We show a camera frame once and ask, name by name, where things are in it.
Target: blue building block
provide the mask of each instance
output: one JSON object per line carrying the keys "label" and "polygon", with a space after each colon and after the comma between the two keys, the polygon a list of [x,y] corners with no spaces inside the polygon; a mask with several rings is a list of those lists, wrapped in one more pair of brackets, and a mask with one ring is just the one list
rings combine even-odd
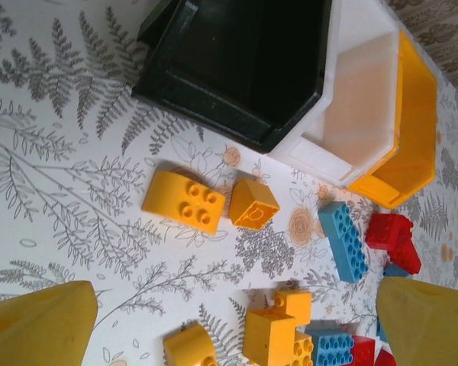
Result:
{"label": "blue building block", "polygon": [[312,337],[314,366],[341,366],[353,362],[351,348],[354,346],[351,334],[339,329],[305,329],[305,334]]}
{"label": "blue building block", "polygon": [[407,273],[405,269],[400,268],[395,263],[387,265],[383,270],[383,277],[407,277],[410,278],[411,275]]}
{"label": "blue building block", "polygon": [[322,230],[329,239],[339,239],[353,225],[350,209],[345,202],[331,202],[318,212]]}
{"label": "blue building block", "polygon": [[380,319],[376,320],[376,334],[378,337],[380,337],[380,340],[382,342],[389,343],[389,341],[387,340],[387,336],[385,335],[385,331],[383,330],[382,325],[380,324]]}
{"label": "blue building block", "polygon": [[352,225],[340,239],[329,239],[336,262],[337,273],[342,281],[355,284],[368,272],[363,254],[363,243],[358,229]]}

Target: yellow plastic toy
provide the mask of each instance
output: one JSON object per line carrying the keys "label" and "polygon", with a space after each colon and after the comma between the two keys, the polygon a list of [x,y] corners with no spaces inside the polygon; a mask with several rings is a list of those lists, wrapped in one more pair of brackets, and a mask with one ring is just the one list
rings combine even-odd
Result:
{"label": "yellow plastic toy", "polygon": [[248,311],[243,355],[259,366],[291,364],[296,326],[293,316],[274,309]]}
{"label": "yellow plastic toy", "polygon": [[312,294],[308,291],[290,290],[275,293],[275,309],[293,316],[297,326],[311,322]]}
{"label": "yellow plastic toy", "polygon": [[216,366],[217,355],[210,335],[200,324],[163,341],[166,366]]}
{"label": "yellow plastic toy", "polygon": [[458,365],[458,291],[384,278],[376,309],[397,365]]}
{"label": "yellow plastic toy", "polygon": [[348,187],[388,209],[429,184],[436,167],[436,79],[404,32],[400,42],[395,145]]}
{"label": "yellow plastic toy", "polygon": [[234,187],[229,206],[233,225],[261,230],[279,210],[280,206],[267,186],[241,179]]}
{"label": "yellow plastic toy", "polygon": [[313,349],[312,337],[305,333],[295,331],[293,361],[287,366],[312,366],[314,364],[311,358]]}
{"label": "yellow plastic toy", "polygon": [[224,202],[224,195],[190,178],[157,171],[142,210],[215,234]]}
{"label": "yellow plastic toy", "polygon": [[87,281],[0,302],[0,366],[80,366],[97,309]]}

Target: yellow toy block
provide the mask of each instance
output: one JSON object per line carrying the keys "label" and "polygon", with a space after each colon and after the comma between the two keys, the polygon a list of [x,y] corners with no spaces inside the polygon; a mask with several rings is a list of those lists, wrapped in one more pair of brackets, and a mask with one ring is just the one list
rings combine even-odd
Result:
{"label": "yellow toy block", "polygon": [[166,366],[216,366],[217,356],[210,335],[200,324],[163,341]]}
{"label": "yellow toy block", "polygon": [[458,364],[458,291],[384,278],[376,310],[398,365]]}
{"label": "yellow toy block", "polygon": [[306,326],[311,322],[312,294],[300,290],[277,291],[275,310],[293,316],[297,326]]}
{"label": "yellow toy block", "polygon": [[217,232],[225,197],[173,172],[154,173],[142,210],[210,234]]}
{"label": "yellow toy block", "polygon": [[0,302],[0,366],[80,366],[97,317],[87,281]]}
{"label": "yellow toy block", "polygon": [[287,366],[312,366],[314,364],[311,358],[313,349],[312,337],[305,333],[295,331],[293,361]]}
{"label": "yellow toy block", "polygon": [[283,366],[292,362],[295,318],[274,309],[246,314],[243,355],[259,366]]}
{"label": "yellow toy block", "polygon": [[279,210],[280,206],[267,186],[241,179],[234,187],[229,207],[233,225],[261,230]]}

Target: red building block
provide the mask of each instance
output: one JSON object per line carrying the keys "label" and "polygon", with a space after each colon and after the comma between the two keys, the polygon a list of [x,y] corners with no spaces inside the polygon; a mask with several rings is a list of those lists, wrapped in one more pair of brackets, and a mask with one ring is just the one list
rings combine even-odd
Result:
{"label": "red building block", "polygon": [[365,242],[371,249],[393,250],[398,238],[411,232],[414,224],[396,213],[373,213]]}
{"label": "red building block", "polygon": [[373,366],[375,361],[375,339],[353,335],[354,346],[351,348],[353,366]]}
{"label": "red building block", "polygon": [[395,363],[394,356],[382,348],[379,357],[376,358],[375,366],[397,366],[397,364]]}
{"label": "red building block", "polygon": [[412,242],[412,234],[399,235],[398,242],[392,251],[390,259],[410,275],[415,275],[421,270],[421,260]]}

